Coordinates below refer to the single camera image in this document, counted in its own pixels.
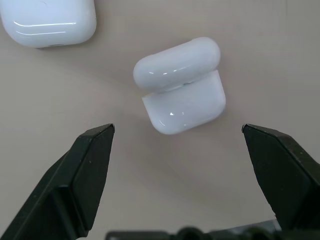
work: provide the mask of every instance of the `beige table surface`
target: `beige table surface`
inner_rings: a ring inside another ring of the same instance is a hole
[[[241,127],[292,135],[320,159],[319,0],[96,0],[87,43],[32,49],[0,27],[0,232],[44,172],[87,129],[114,123],[109,173],[89,240],[108,230],[229,228],[274,217]],[[136,62],[215,39],[222,117],[166,136],[151,125]]]

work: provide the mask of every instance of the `charging case lid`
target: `charging case lid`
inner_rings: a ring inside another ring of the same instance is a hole
[[[34,48],[85,42],[97,25],[94,0],[1,0],[0,12],[6,32]]]

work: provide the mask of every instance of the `white earbud case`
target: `white earbud case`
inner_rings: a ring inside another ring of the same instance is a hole
[[[221,53],[215,41],[199,37],[147,56],[134,68],[136,84],[153,126],[177,134],[216,119],[226,106],[217,66]]]
[[[0,0],[6,32],[21,45],[79,44],[96,30],[94,0]]]

